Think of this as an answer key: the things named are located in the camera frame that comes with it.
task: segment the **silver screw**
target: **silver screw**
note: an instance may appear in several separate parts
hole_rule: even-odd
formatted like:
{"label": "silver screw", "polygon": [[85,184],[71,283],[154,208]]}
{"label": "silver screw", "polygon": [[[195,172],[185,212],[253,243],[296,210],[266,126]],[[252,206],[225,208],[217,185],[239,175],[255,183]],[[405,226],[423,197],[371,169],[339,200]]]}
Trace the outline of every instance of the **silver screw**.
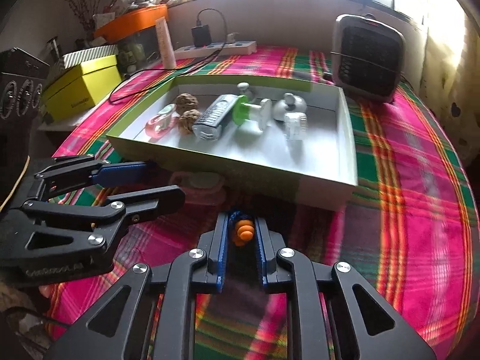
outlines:
{"label": "silver screw", "polygon": [[100,245],[103,242],[103,235],[92,234],[88,236],[88,243],[90,245]]}
{"label": "silver screw", "polygon": [[280,249],[280,256],[288,258],[292,257],[295,254],[295,251],[293,249],[290,249],[289,247],[284,247],[283,249]]}
{"label": "silver screw", "polygon": [[144,264],[143,262],[139,262],[138,264],[135,264],[133,266],[133,271],[136,274],[144,274],[148,269],[147,264]]}
{"label": "silver screw", "polygon": [[348,271],[350,271],[351,267],[350,267],[350,264],[348,262],[340,261],[340,262],[337,263],[337,269],[340,272],[343,272],[344,274],[346,274]]}
{"label": "silver screw", "polygon": [[122,202],[113,202],[110,205],[110,207],[114,208],[115,210],[118,210],[118,209],[121,209],[123,207],[123,203]]}
{"label": "silver screw", "polygon": [[188,255],[192,257],[193,259],[199,259],[200,257],[203,256],[203,250],[202,249],[192,249],[191,251],[188,252]]}

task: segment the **white power strip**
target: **white power strip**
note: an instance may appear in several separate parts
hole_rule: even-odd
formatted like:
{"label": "white power strip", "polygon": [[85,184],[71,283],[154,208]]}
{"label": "white power strip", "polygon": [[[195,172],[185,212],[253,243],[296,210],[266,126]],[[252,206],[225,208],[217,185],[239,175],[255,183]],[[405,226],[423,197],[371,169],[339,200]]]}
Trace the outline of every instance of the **white power strip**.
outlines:
{"label": "white power strip", "polygon": [[[212,43],[204,47],[185,46],[174,51],[175,59],[202,58],[209,56],[216,50],[222,48],[223,43]],[[256,42],[238,41],[232,44],[226,44],[221,56],[248,56],[257,52]]]}

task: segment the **brown textured ball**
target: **brown textured ball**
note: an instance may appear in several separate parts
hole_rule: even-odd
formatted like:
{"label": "brown textured ball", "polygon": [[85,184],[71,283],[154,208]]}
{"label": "brown textured ball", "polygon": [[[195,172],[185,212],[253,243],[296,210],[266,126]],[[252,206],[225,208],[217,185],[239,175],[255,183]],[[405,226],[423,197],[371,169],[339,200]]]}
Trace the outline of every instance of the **brown textured ball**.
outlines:
{"label": "brown textured ball", "polygon": [[182,134],[191,134],[193,130],[191,127],[197,121],[197,119],[202,115],[202,113],[196,109],[190,109],[185,111],[180,119],[178,119],[178,129]]}
{"label": "brown textured ball", "polygon": [[177,105],[177,112],[183,115],[185,111],[198,108],[198,100],[195,96],[189,93],[182,93],[175,98]]}

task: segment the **orange container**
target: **orange container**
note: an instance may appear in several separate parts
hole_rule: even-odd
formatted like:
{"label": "orange container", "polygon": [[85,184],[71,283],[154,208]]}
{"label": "orange container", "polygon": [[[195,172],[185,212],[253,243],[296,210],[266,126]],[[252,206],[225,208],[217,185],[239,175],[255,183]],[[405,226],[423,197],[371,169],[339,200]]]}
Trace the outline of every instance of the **orange container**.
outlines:
{"label": "orange container", "polygon": [[155,20],[161,17],[164,17],[165,20],[169,19],[167,6],[165,4],[137,9],[121,15],[110,23],[100,27],[95,31],[94,37],[98,38],[102,36],[107,42],[113,44],[145,28],[155,26]]}

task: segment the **plaid tablecloth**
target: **plaid tablecloth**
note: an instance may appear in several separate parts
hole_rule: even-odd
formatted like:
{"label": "plaid tablecloth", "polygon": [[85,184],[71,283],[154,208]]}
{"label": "plaid tablecloth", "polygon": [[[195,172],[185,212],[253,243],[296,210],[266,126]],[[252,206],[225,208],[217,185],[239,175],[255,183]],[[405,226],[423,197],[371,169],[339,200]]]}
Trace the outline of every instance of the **plaid tablecloth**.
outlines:
{"label": "plaid tablecloth", "polygon": [[[190,62],[181,61],[179,67]],[[226,57],[193,74],[261,74],[319,82],[327,69],[319,52],[260,47],[256,54]],[[167,75],[143,73],[114,98],[152,86]],[[105,133],[141,98],[102,104],[56,155],[92,153],[120,161]],[[240,191],[230,191],[222,207],[185,205],[176,214],[131,226],[111,273],[56,285],[49,315],[72,323],[134,263],[171,262],[213,228],[221,209],[245,207],[264,216],[289,246],[311,259],[353,264],[434,348],[438,360],[444,360],[479,302],[478,215],[465,172],[409,86],[399,85],[392,104],[358,99],[349,110],[359,186],[343,210],[333,213]],[[94,186],[59,202],[100,204],[112,192]],[[196,359],[286,357],[286,298],[264,294],[255,280],[248,262],[232,263],[222,294],[198,297]],[[61,333],[60,328],[51,330],[55,338]]]}

